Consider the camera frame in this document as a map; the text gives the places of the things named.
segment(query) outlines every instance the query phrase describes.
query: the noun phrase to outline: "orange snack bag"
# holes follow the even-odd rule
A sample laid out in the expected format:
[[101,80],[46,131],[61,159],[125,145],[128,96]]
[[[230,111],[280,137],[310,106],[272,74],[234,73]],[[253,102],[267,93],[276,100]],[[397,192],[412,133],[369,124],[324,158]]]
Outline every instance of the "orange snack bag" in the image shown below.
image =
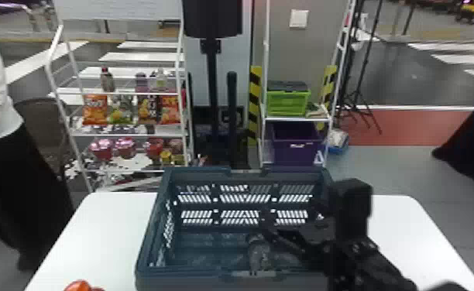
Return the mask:
[[161,96],[161,122],[162,125],[179,123],[179,104],[176,96]]
[[83,125],[107,124],[107,95],[84,96],[84,122]]

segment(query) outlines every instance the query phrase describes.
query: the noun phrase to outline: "red cup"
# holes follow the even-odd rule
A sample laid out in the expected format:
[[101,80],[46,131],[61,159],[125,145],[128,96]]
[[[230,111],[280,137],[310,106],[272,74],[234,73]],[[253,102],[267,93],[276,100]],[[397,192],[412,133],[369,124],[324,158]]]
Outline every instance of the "red cup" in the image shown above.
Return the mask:
[[151,159],[160,159],[160,153],[163,151],[165,142],[163,139],[150,138],[143,143],[146,155]]
[[110,139],[99,139],[89,145],[89,149],[101,161],[112,159],[112,141]]
[[136,155],[136,143],[130,137],[118,139],[115,148],[123,159],[131,159]]

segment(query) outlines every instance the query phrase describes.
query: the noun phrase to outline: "white table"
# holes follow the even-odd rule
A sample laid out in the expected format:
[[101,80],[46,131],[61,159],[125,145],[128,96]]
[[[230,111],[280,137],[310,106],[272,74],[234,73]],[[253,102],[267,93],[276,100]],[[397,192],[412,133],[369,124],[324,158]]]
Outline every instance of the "white table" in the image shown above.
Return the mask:
[[[136,290],[134,267],[155,196],[86,197],[26,290],[60,291],[76,279],[106,291]],[[420,290],[451,280],[474,291],[474,275],[413,198],[374,196],[369,236]]]

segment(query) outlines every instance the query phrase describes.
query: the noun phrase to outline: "dark blue plastic basket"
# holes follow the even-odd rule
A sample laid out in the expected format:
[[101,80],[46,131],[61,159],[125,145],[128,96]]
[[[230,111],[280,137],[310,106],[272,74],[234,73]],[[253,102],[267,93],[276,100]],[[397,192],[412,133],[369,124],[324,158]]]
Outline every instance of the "dark blue plastic basket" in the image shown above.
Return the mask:
[[300,265],[249,271],[246,237],[259,233],[267,207],[278,225],[300,225],[311,197],[326,197],[331,177],[320,167],[277,167],[261,173],[226,168],[166,169],[136,264],[139,291],[156,288],[220,288],[277,282],[307,283]]

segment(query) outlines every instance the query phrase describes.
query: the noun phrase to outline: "white frame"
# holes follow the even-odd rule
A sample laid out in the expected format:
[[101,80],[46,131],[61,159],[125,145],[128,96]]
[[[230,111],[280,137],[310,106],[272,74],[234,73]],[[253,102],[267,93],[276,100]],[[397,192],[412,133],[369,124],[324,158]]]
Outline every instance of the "white frame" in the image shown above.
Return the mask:
[[[342,75],[343,75],[343,65],[345,63],[345,51],[349,45],[349,33],[351,31],[352,19],[355,11],[356,0],[349,0],[347,7],[344,11],[344,17],[342,22],[340,23],[340,32],[338,33],[338,39],[336,42],[335,52],[333,53],[333,57],[331,59],[331,64],[336,64],[338,51],[342,51],[342,55],[340,57],[340,64],[338,65],[338,72],[337,78],[335,81],[335,92],[333,97],[333,102],[331,106],[331,112],[329,112],[328,118],[292,118],[292,117],[268,117],[267,114],[267,84],[268,84],[268,68],[270,65],[270,13],[271,13],[271,0],[266,0],[266,25],[264,31],[264,41],[263,41],[263,77],[262,77],[262,100],[259,101],[260,103],[260,111],[261,111],[261,137],[258,140],[258,147],[259,147],[259,161],[260,166],[262,167],[265,163],[264,161],[264,139],[265,139],[265,131],[266,131],[266,123],[268,121],[275,121],[275,122],[327,122],[329,124],[329,130],[333,128],[333,121],[335,120],[335,112],[336,112],[336,101],[338,99],[338,91],[340,89],[340,83],[342,82]],[[351,16],[349,17],[349,21],[343,26],[345,20],[348,17],[348,14]],[[347,33],[344,36],[344,43],[343,45],[340,44],[340,40],[342,38],[342,34]],[[317,155],[314,158],[314,163],[319,164],[321,163],[322,167],[326,167],[328,161],[328,147],[325,147],[324,153],[321,150],[318,150]]]
[[[183,142],[184,162],[185,162],[185,166],[187,166],[189,164],[189,162],[191,161],[191,157],[194,155],[194,137],[192,135],[192,126],[191,126],[192,118],[191,118],[190,108],[186,108],[188,116],[187,116],[187,120],[185,121],[184,120],[184,109],[183,109],[183,98],[181,96],[181,83],[180,82],[181,82],[182,77],[180,77],[180,73],[179,73],[179,69],[180,69],[179,64],[181,62],[180,61],[181,50],[183,50],[182,53],[184,53],[184,55],[186,56],[186,52],[183,48],[184,21],[183,21],[182,5],[180,5],[180,14],[179,15],[180,15],[180,31],[179,31],[179,35],[178,35],[178,43],[177,43],[177,49],[176,49],[176,59],[174,61],[174,69],[175,69],[175,73],[176,73],[176,77],[175,77],[175,80],[176,80],[176,94],[173,94],[173,95],[177,96],[177,103],[178,103],[178,106],[179,106],[180,132],[181,132],[180,137],[181,137],[182,142]],[[45,71],[46,71],[47,78],[49,79],[49,83],[50,83],[51,89],[53,91],[54,97],[57,100],[57,106],[58,106],[58,110],[60,111],[60,115],[62,117],[64,117],[65,120],[67,120],[68,116],[67,116],[67,113],[65,112],[62,100],[60,99],[61,93],[58,93],[58,86],[57,86],[56,81],[54,79],[53,70],[52,70],[52,67],[51,67],[52,61],[53,61],[53,55],[55,54],[55,51],[56,51],[58,43],[60,42],[60,39],[62,39],[63,42],[66,43],[67,53],[69,55],[70,63],[71,63],[71,66],[73,68],[74,77],[77,80],[78,88],[80,90],[79,94],[82,95],[82,97],[83,97],[87,93],[84,91],[84,87],[83,87],[83,84],[82,84],[80,76],[79,76],[78,66],[77,66],[77,63],[76,63],[76,59],[74,57],[74,53],[70,49],[69,40],[65,36],[65,33],[64,33],[64,22],[63,22],[62,19],[59,18],[58,28],[57,28],[57,31],[54,35],[53,41],[51,42],[51,46],[48,50],[47,60],[46,60],[46,64],[45,64],[44,68],[45,68]],[[183,62],[183,65],[184,65],[184,71],[185,71],[184,78],[185,78],[186,84],[187,84],[187,88],[186,88],[187,104],[191,104],[189,84],[188,84],[188,81],[187,81],[188,80],[188,74],[187,74],[186,62]],[[113,94],[119,94],[119,92],[118,93],[102,93],[102,94],[113,95]],[[76,140],[74,139],[75,136],[80,136],[80,134],[73,134],[68,122],[64,122],[64,124],[65,124],[65,128],[67,130],[67,134],[70,137],[69,138],[70,144],[71,144],[71,147],[74,151],[74,154],[77,157],[77,164],[78,164],[78,167],[81,171],[81,174],[82,174],[82,176],[85,180],[85,184],[86,184],[86,187],[88,189],[88,192],[93,193],[94,192],[93,187],[92,187],[91,182],[89,181],[88,175],[87,175],[87,173],[90,172],[90,170],[85,169],[84,164],[82,163],[82,159],[81,159],[82,153],[80,152],[80,150],[77,146]],[[190,143],[189,143],[188,147],[187,147],[187,135],[190,136],[190,138],[189,138]],[[91,135],[91,137],[92,136],[102,136],[102,134],[94,134],[94,135]],[[144,136],[158,136],[158,135],[148,134],[148,135],[144,135]],[[123,172],[125,172],[125,173],[126,172],[132,172],[132,171],[133,172],[145,172],[145,173],[150,173],[150,172],[161,173],[161,172],[163,172],[162,169],[156,169],[156,170],[128,169],[128,170],[123,170]],[[97,172],[106,173],[106,174],[116,173],[116,171],[110,170],[110,169],[100,169]],[[132,183],[131,185],[132,186],[134,186],[133,184],[141,185],[141,184],[144,184],[144,183],[146,183],[146,180],[136,181],[136,182]]]

